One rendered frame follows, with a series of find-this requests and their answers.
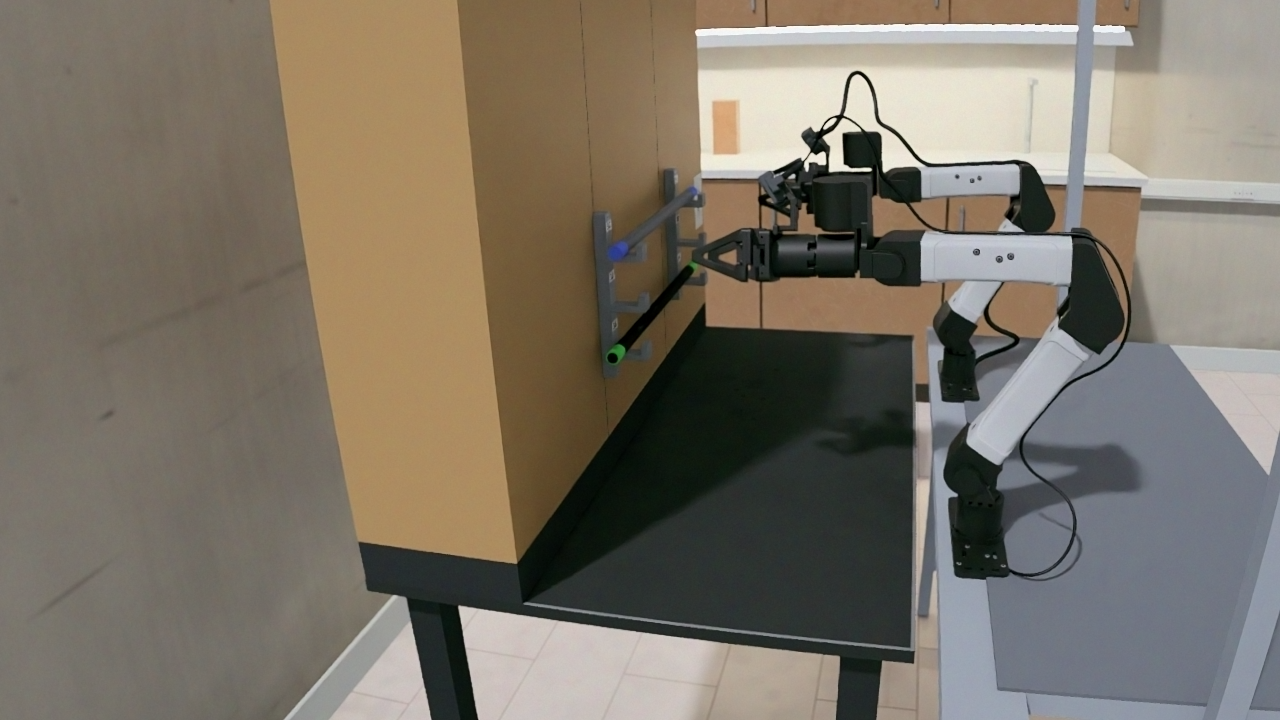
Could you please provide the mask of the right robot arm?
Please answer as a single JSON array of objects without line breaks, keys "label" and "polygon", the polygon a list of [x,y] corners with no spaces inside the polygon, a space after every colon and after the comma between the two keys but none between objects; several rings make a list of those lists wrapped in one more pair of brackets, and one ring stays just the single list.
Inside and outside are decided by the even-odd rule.
[{"label": "right robot arm", "polygon": [[[881,199],[904,202],[899,193],[881,179],[876,154],[861,131],[842,132],[842,165],[849,169],[870,169],[845,170],[845,176],[868,177],[874,184],[874,196],[878,193]],[[1006,196],[1009,209],[1004,213],[1006,219],[998,231],[1046,232],[1053,225],[1056,217],[1038,172],[1029,164],[892,167],[884,172],[884,178],[908,199],[908,202]],[[934,314],[933,329],[945,346],[943,365],[942,360],[937,363],[943,402],[964,404],[980,398],[974,374],[977,350],[972,347],[969,340],[1000,284],[1002,282],[965,281]]]}]

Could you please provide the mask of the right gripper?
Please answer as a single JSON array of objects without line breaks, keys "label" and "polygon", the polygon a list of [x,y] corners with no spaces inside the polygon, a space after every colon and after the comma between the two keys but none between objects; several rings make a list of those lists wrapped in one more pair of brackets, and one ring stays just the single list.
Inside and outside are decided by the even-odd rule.
[{"label": "right gripper", "polygon": [[[803,167],[799,170],[804,170],[804,172],[799,172],[799,170],[795,172],[795,182],[786,181],[786,183],[788,184],[790,190],[792,190],[795,197],[801,200],[801,208],[797,208],[797,220],[799,220],[799,210],[803,209],[803,202],[806,202],[806,215],[808,214],[814,214],[814,211],[813,211],[813,179],[819,178],[819,177],[826,177],[826,176],[845,176],[845,170],[829,170],[831,145],[826,142],[824,137],[820,138],[819,147],[826,154],[826,164],[819,164],[819,161],[808,161],[808,170],[806,170],[806,167]],[[788,168],[791,168],[796,161],[803,161],[803,158],[796,158],[792,161],[788,161],[783,167],[780,167],[780,168],[777,168],[777,169],[774,169],[772,172],[774,173],[774,176],[778,176],[780,173],[782,173],[785,170],[788,170]],[[797,178],[797,176],[799,176],[799,178]],[[803,192],[803,197],[801,197],[801,192]],[[805,195],[805,193],[809,193],[809,195]],[[809,202],[809,196],[810,196],[810,202]],[[774,202],[769,202],[769,201],[767,201],[767,199],[771,199],[771,196],[768,193],[762,193],[760,196],[758,196],[758,202],[760,205],[765,206],[765,208],[773,209],[774,211],[780,211],[785,217],[790,218],[790,209],[788,208],[785,208],[785,209],[780,210],[778,208],[774,206]],[[808,204],[810,204],[810,205],[808,205]]]}]

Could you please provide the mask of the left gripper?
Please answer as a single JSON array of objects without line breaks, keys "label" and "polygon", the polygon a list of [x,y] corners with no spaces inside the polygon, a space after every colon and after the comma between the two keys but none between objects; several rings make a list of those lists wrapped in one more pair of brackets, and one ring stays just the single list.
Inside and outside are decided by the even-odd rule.
[{"label": "left gripper", "polygon": [[[801,208],[801,201],[794,196],[786,182],[780,186],[790,201],[790,225],[773,225],[773,231],[765,228],[733,231],[719,240],[694,249],[692,263],[742,283],[748,283],[748,278],[755,281],[755,266],[756,282],[817,277],[815,265],[808,265],[808,260],[815,259],[815,252],[808,251],[808,247],[815,247],[817,236],[783,234],[783,231],[797,231],[797,208]],[[733,250],[736,250],[736,265],[719,259],[724,252]],[[707,252],[709,260],[703,258]],[[748,270],[748,265],[753,265],[750,270]]]}]

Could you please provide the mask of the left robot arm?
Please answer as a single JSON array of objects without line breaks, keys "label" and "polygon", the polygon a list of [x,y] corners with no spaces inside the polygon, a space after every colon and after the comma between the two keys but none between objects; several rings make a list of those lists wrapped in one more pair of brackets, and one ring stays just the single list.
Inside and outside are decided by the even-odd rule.
[{"label": "left robot arm", "polygon": [[948,497],[954,575],[978,580],[1009,577],[1001,525],[1004,495],[996,489],[1004,460],[1062,386],[1093,354],[1102,354],[1117,340],[1125,325],[1117,288],[1098,246],[1069,234],[890,231],[874,236],[872,181],[867,177],[817,178],[813,200],[814,225],[835,233],[817,234],[815,247],[808,247],[815,252],[808,265],[815,265],[818,278],[855,278],[859,272],[860,278],[897,287],[948,281],[1068,287],[1059,316],[1041,342],[986,411],[972,424],[966,421],[950,443],[945,462],[945,483],[957,495]]}]

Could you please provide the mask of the grey flat panel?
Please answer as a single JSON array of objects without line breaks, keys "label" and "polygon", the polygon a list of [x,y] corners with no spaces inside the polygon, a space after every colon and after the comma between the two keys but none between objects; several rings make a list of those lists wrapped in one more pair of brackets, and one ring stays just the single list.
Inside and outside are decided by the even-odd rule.
[{"label": "grey flat panel", "polygon": [[[1009,577],[954,575],[948,446],[1042,338],[943,402],[927,327],[940,720],[1029,720],[1027,693],[1207,707],[1268,474],[1170,345],[1123,342],[1004,461]],[[1014,571],[1016,569],[1018,571]]]}]

